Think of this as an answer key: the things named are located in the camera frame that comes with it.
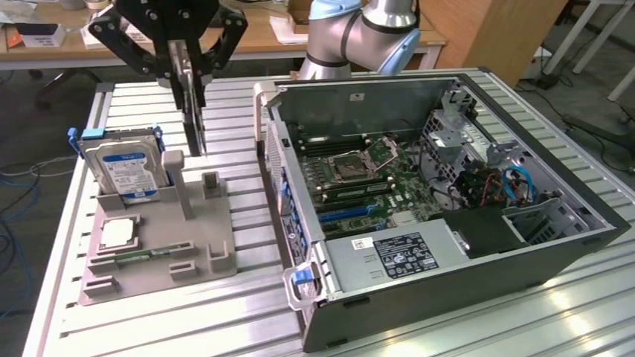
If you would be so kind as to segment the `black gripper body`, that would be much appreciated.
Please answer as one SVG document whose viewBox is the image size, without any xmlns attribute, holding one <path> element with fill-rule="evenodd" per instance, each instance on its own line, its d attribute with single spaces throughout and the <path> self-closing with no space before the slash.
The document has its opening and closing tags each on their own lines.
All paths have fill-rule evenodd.
<svg viewBox="0 0 635 357">
<path fill-rule="evenodd" d="M 219 10 L 219 2 L 201 0 L 119 0 L 115 2 L 115 8 L 127 19 L 146 18 L 150 12 L 155 12 L 158 15 L 179 16 L 185 11 L 189 11 L 195 17 L 210 19 Z"/>
</svg>

